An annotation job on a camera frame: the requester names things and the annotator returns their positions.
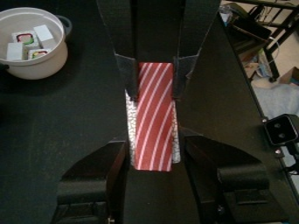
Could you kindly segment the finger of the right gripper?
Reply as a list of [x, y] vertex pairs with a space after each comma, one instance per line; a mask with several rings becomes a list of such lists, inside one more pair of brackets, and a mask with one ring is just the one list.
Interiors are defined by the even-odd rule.
[[173, 60], [173, 99], [182, 97], [218, 7], [220, 0], [182, 0], [178, 46]]
[[137, 98], [136, 0], [97, 0], [97, 9], [113, 46], [116, 65], [130, 101]]

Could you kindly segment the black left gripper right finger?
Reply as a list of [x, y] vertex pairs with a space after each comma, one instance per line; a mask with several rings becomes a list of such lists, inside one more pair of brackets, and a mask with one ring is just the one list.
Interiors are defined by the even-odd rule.
[[269, 191], [266, 168], [241, 149], [181, 130], [181, 150], [200, 224], [258, 224], [288, 220]]

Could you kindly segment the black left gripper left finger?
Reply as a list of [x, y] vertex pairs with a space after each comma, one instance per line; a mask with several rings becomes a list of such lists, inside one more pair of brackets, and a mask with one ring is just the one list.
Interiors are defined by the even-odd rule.
[[62, 174], [50, 224], [122, 224], [126, 141], [112, 141]]

